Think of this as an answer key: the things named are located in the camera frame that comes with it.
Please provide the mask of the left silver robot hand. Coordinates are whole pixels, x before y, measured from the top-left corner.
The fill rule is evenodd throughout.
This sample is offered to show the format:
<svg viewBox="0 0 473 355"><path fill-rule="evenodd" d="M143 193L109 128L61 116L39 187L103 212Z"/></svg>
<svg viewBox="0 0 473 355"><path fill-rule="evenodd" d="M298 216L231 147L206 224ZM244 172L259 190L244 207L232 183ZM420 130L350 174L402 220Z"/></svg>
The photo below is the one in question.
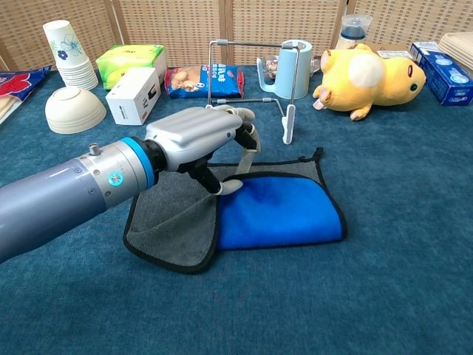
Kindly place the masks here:
<svg viewBox="0 0 473 355"><path fill-rule="evenodd" d="M254 119L254 112L243 107L196 106L148 124L144 143L151 152L154 172L187 172L213 195L236 192L243 182L220 181L208 168L208 161L220 147L236 141L243 148L237 172L248 172L261 150Z"/></svg>

